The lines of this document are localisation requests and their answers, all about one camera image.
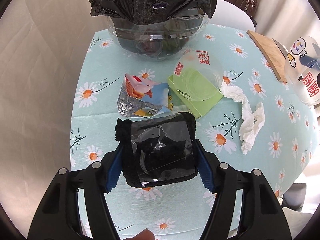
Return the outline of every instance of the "plastic container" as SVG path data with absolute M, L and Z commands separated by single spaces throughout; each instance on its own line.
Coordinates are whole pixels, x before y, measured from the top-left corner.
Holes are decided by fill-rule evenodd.
M 176 55 L 183 48 L 192 49 L 208 21 L 208 16 L 201 9 L 192 8 L 166 22 L 149 25 L 108 17 L 107 28 L 113 42 L 121 48 L 161 60 Z
M 320 48 L 309 37 L 300 37 L 291 46 L 284 65 L 287 82 L 308 106 L 320 103 Z
M 219 93 L 223 67 L 212 54 L 195 50 L 181 57 L 172 77 L 177 92 L 183 97 L 191 101 L 205 101 Z

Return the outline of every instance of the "white tissue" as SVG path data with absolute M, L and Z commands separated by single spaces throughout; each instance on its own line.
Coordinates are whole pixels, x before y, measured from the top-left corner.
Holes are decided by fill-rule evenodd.
M 248 98 L 240 87 L 228 86 L 223 81 L 220 90 L 226 98 L 231 98 L 235 102 L 242 103 L 243 123 L 239 130 L 239 137 L 240 140 L 244 141 L 241 150 L 243 154 L 247 154 L 252 149 L 258 132 L 264 126 L 266 117 L 264 115 L 263 104 L 259 102 L 256 106 L 256 111 L 252 113 Z

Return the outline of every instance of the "black sponge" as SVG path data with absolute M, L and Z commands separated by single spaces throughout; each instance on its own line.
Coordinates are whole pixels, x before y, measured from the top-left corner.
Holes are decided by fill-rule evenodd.
M 135 153 L 133 152 L 131 133 L 134 133 L 134 138 L 135 133 L 137 132 L 141 133 L 141 131 L 144 132 L 146 129 L 150 129 L 150 132 L 152 132 L 153 127 L 155 127 L 156 130 L 162 131 L 163 129 L 168 129 L 168 126 L 170 126 L 171 132 L 177 134 L 184 132 L 185 134 L 185 131 L 182 132 L 181 130 L 174 130 L 183 127 L 183 125 L 181 125 L 182 122 L 185 122 L 184 127 L 187 126 L 186 128 L 188 129 L 190 136 L 190 139 L 187 140 L 187 143 L 186 140 L 172 141 L 169 137 L 164 135 L 161 142 L 164 143 L 166 147 L 163 149 L 159 149 L 158 151 L 154 150 L 154 146 L 158 142 L 156 137 L 146 138 L 142 142 L 134 142 L 134 148 L 136 150 Z M 182 182 L 194 178 L 198 174 L 197 150 L 194 145 L 195 137 L 196 121 L 194 116 L 187 112 L 181 112 L 167 118 L 161 117 L 137 122 L 132 122 L 131 120 L 121 121 L 118 119 L 116 125 L 116 141 L 119 141 L 124 145 L 122 154 L 122 171 L 128 185 L 136 188 L 155 187 Z M 190 143 L 190 140 L 191 145 L 184 149 L 185 145 L 188 145 L 188 141 Z M 187 155 L 183 160 L 179 160 L 181 159 L 181 156 L 184 156 L 184 150 L 192 154 Z M 144 162 L 141 167 L 140 165 L 136 165 L 137 162 L 139 163 L 140 159 L 143 159 Z M 170 177 L 172 177 L 171 171 L 173 171 L 175 176 L 178 177 L 170 179 Z M 150 176 L 151 178 L 157 178 L 161 176 L 162 180 L 151 181 L 142 186 L 140 181 L 141 177 L 139 178 L 138 174 Z

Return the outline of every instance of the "white chair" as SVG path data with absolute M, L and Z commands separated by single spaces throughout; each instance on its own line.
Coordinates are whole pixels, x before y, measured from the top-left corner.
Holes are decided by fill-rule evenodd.
M 218 0 L 217 8 L 209 23 L 236 28 L 244 32 L 255 31 L 250 17 L 237 6 L 224 0 Z

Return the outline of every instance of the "red chinese characters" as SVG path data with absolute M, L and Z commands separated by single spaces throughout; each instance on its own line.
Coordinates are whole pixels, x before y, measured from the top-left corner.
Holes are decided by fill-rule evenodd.
M 209 54 L 207 51 L 196 50 L 200 64 L 210 65 Z
M 183 69 L 184 65 L 181 64 L 181 62 L 178 63 L 178 65 L 176 66 L 176 69 L 174 70 L 174 73 L 177 76 L 180 76 L 181 70 Z
M 313 78 L 312 73 L 309 73 L 302 79 L 303 84 L 307 87 L 310 97 L 314 97 L 320 91 L 317 81 Z

